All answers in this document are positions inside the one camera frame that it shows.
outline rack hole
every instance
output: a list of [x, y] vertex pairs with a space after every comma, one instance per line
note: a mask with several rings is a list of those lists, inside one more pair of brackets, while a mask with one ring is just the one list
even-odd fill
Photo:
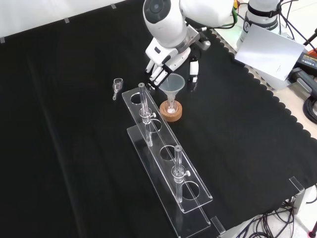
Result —
[[160, 157], [165, 161], [174, 160], [175, 149], [172, 145], [165, 145], [159, 152]]
[[158, 119], [152, 119], [150, 124], [150, 132], [159, 132], [162, 129], [162, 123]]
[[133, 94], [131, 96], [131, 102], [136, 105], [141, 104], [140, 93]]
[[199, 196], [199, 186], [195, 182], [184, 182], [182, 184], [183, 198], [194, 200]]

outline white board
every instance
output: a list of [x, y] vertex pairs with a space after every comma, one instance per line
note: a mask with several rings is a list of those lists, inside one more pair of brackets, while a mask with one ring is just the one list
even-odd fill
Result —
[[285, 81], [304, 47], [302, 44], [252, 24], [235, 58]]
[[0, 37], [123, 0], [0, 0]]

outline funnel stem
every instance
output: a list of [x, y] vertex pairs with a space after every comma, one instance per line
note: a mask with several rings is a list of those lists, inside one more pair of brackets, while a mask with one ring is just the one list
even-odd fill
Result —
[[175, 95], [168, 95], [167, 101], [169, 104], [169, 108], [174, 109]]

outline glass funnel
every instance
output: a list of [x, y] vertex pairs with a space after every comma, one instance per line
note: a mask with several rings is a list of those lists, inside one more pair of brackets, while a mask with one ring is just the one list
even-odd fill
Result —
[[164, 105], [166, 112], [173, 114], [177, 112], [177, 104], [175, 102], [176, 94], [185, 86], [185, 79], [176, 74], [171, 73], [167, 79], [159, 87], [167, 95], [167, 102]]

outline cable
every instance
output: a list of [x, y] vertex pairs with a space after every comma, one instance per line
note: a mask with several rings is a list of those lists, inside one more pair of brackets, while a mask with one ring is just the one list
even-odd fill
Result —
[[317, 115], [314, 113], [314, 105], [316, 101], [317, 100], [313, 96], [310, 96], [309, 98], [307, 98], [303, 105], [305, 116], [315, 124], [317, 124]]
[[306, 204], [312, 204], [312, 203], [314, 203], [314, 202], [316, 202], [317, 201], [317, 198], [314, 200], [314, 201], [312, 201], [312, 202], [307, 202]]
[[288, 4], [288, 3], [293, 2], [293, 1], [299, 1], [299, 0], [290, 0], [290, 1], [284, 2], [284, 3], [281, 4], [281, 7], [282, 7], [284, 4]]
[[240, 17], [242, 20], [245, 20], [244, 17], [242, 17], [240, 14], [237, 14], [238, 17]]
[[[291, 4], [289, 5], [289, 8], [288, 8], [287, 16], [286, 16], [286, 19], [287, 19], [287, 20], [288, 20], [289, 13], [290, 13], [291, 8], [292, 8], [292, 4], [293, 4], [293, 2], [291, 1]], [[287, 22], [285, 22], [285, 23], [286, 23], [286, 29], [287, 29], [287, 27], [289, 28], [289, 30], [290, 30], [291, 33], [292, 33], [293, 40], [295, 40], [295, 37], [294, 37], [293, 31], [292, 31], [292, 28], [288, 25]]]
[[237, 13], [234, 10], [234, 8], [232, 8], [232, 18], [233, 18], [233, 23], [226, 24], [226, 25], [223, 25], [220, 27], [209, 27], [209, 26], [202, 27], [202, 28], [196, 29], [196, 31], [202, 32], [202, 31], [207, 31], [207, 30], [211, 30], [211, 29], [231, 29], [231, 28], [233, 28], [238, 21]]
[[[282, 203], [282, 206], [281, 206], [282, 209], [284, 209], [284, 211], [279, 211], [277, 212], [276, 210], [273, 212], [273, 213], [264, 213], [263, 215], [261, 215], [260, 218], [257, 218], [257, 219], [253, 219], [247, 226], [246, 228], [237, 236], [237, 238], [240, 238], [242, 236], [242, 238], [246, 238], [247, 237], [247, 234], [248, 234], [248, 231], [250, 229], [250, 226], [251, 224], [253, 224], [254, 222], [257, 221], [257, 225], [256, 225], [256, 230], [254, 233], [252, 233], [249, 238], [258, 238], [258, 237], [265, 237], [265, 238], [278, 238], [282, 232], [286, 229], [286, 227], [290, 224], [293, 224], [293, 229], [292, 229], [292, 236], [293, 237], [293, 234], [294, 234], [294, 224], [295, 224], [295, 219], [294, 219], [294, 202], [291, 202], [291, 199], [290, 199], [290, 202], [287, 202], [287, 201], [284, 201]], [[279, 214], [280, 213], [284, 213], [284, 212], [289, 212], [289, 216], [288, 216], [288, 220], [285, 221], [283, 220]], [[277, 215], [278, 218], [285, 223], [285, 226], [280, 230], [280, 232], [274, 236], [272, 231], [271, 231], [271, 228], [269, 227], [269, 224], [268, 224], [268, 217], [269, 216], [273, 216], [273, 215]], [[263, 223], [263, 231], [260, 232], [259, 231], [259, 224], [260, 223]]]
[[281, 35], [281, 32], [282, 32], [282, 24], [281, 24], [281, 15], [279, 14], [278, 15], [278, 21], [279, 21], [279, 34]]
[[[304, 39], [306, 42], [308, 41], [308, 40], [302, 35], [302, 33], [300, 33], [300, 32], [293, 26], [293, 24], [292, 24], [288, 19], [285, 18], [285, 16], [282, 14], [282, 12], [280, 13], [280, 15], [281, 15], [281, 17], [283, 17], [284, 21], [287, 21], [288, 24], [289, 24], [291, 27], [293, 27], [293, 29], [294, 29], [301, 37], [303, 37], [303, 39]], [[312, 45], [312, 43], [309, 42], [309, 44], [311, 45], [311, 47], [313, 48], [313, 50], [317, 53], [317, 49]]]
[[244, 5], [244, 4], [248, 5], [248, 3], [246, 3], [246, 2], [240, 3], [240, 2], [238, 1], [238, 14], [239, 14], [239, 10], [240, 10], [240, 5]]

